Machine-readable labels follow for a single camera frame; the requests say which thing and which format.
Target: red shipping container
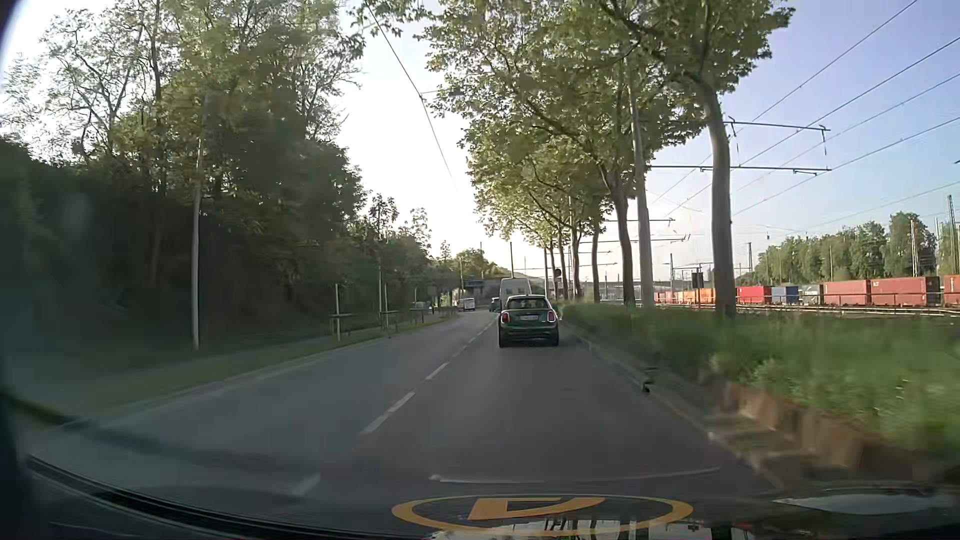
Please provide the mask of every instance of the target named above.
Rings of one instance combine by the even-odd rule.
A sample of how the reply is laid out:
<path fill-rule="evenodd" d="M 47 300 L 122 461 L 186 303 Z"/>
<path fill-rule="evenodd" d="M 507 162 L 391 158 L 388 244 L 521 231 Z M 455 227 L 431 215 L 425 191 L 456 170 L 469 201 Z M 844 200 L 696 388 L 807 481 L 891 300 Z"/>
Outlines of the red shipping container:
<path fill-rule="evenodd" d="M 960 276 L 941 276 L 940 285 L 944 287 L 944 306 L 960 306 Z"/>
<path fill-rule="evenodd" d="M 713 304 L 715 295 L 713 294 L 712 288 L 701 288 L 697 289 L 700 291 L 700 303 L 701 304 Z"/>
<path fill-rule="evenodd" d="M 937 306 L 940 304 L 940 278 L 872 280 L 870 298 L 874 306 Z"/>
<path fill-rule="evenodd" d="M 770 287 L 767 285 L 737 287 L 736 302 L 738 304 L 770 304 Z"/>
<path fill-rule="evenodd" d="M 826 306 L 868 306 L 870 280 L 825 282 L 824 304 Z"/>

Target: road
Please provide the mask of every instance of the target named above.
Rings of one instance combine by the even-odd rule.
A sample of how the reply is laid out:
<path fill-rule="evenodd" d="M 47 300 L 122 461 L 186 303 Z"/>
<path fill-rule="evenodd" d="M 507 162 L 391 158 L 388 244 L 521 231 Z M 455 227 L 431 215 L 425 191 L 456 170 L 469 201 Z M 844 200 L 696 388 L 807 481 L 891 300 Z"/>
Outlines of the road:
<path fill-rule="evenodd" d="M 34 455 L 118 487 L 335 528 L 422 530 L 389 509 L 444 495 L 770 487 L 570 335 L 558 348 L 498 349 L 486 311 L 102 425 L 52 432 Z"/>

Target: grass verge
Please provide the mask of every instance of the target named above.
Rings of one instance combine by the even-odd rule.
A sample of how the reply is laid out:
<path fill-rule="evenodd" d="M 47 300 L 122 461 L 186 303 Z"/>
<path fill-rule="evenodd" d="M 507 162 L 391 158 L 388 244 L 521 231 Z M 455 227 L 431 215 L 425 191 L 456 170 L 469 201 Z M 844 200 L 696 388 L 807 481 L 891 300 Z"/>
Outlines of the grass verge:
<path fill-rule="evenodd" d="M 571 305 L 564 319 L 594 338 L 691 380 L 762 387 L 905 448 L 960 453 L 960 332 L 930 318 L 839 319 Z"/>
<path fill-rule="evenodd" d="M 43 392 L 45 395 L 34 397 L 28 392 L 27 396 L 21 397 L 27 401 L 41 402 L 60 413 L 84 417 L 142 400 L 161 398 L 181 390 L 224 380 L 288 360 L 346 347 L 388 334 L 425 328 L 450 319 L 450 317 L 437 316 L 424 323 L 400 323 L 396 329 L 391 327 L 389 331 L 379 328 L 353 331 L 339 342 L 333 339 L 295 341 L 229 355 L 201 357 L 171 365 L 132 370 L 99 380 L 60 384 L 56 389 L 52 389 L 54 391 L 48 389 Z"/>

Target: green car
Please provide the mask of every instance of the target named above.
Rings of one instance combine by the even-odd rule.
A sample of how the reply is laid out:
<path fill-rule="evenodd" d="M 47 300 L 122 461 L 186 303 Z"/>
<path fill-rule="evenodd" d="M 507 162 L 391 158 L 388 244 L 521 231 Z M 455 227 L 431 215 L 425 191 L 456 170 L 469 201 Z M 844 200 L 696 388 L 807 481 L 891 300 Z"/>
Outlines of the green car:
<path fill-rule="evenodd" d="M 500 311 L 497 345 L 501 348 L 513 341 L 546 340 L 547 345 L 560 345 L 557 311 L 543 295 L 511 296 Z"/>

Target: yellow logo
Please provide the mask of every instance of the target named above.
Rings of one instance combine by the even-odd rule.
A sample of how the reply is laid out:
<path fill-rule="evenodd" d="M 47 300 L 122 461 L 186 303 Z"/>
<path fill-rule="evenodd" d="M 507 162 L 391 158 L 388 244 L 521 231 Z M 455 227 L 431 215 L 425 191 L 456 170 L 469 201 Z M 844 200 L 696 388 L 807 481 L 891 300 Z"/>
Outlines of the yellow logo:
<path fill-rule="evenodd" d="M 457 496 L 401 503 L 394 506 L 393 512 L 401 520 L 439 530 L 517 536 L 529 526 L 531 536 L 559 537 L 608 534 L 667 524 L 693 513 L 693 506 L 671 499 L 620 495 Z M 451 521 L 456 519 L 451 516 L 463 515 L 467 515 L 465 520 Z M 640 519 L 649 515 L 654 517 Z M 557 523 L 563 519 L 567 525 L 577 525 L 573 529 L 544 529 L 543 518 L 551 516 Z M 519 521 L 524 518 L 540 519 Z"/>

